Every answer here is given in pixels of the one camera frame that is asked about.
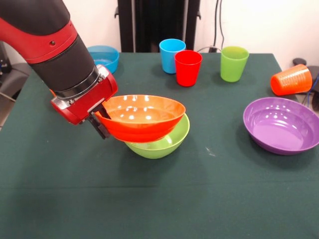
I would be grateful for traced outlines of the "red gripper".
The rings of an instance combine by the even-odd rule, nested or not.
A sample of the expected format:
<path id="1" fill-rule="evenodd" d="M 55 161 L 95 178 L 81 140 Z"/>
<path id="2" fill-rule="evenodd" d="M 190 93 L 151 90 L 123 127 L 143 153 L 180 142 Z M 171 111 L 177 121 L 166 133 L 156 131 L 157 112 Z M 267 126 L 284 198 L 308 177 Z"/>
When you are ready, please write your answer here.
<path id="1" fill-rule="evenodd" d="M 98 106 L 99 115 L 110 120 L 111 117 L 102 102 L 118 91 L 118 85 L 114 76 L 103 65 L 97 65 L 89 78 L 92 79 L 90 86 L 88 81 L 80 84 L 85 87 L 85 90 L 75 94 L 71 99 L 61 99 L 56 93 L 51 104 L 71 124 L 77 125 L 87 118 L 101 138 L 106 139 L 110 137 L 110 133 L 91 112 Z"/>

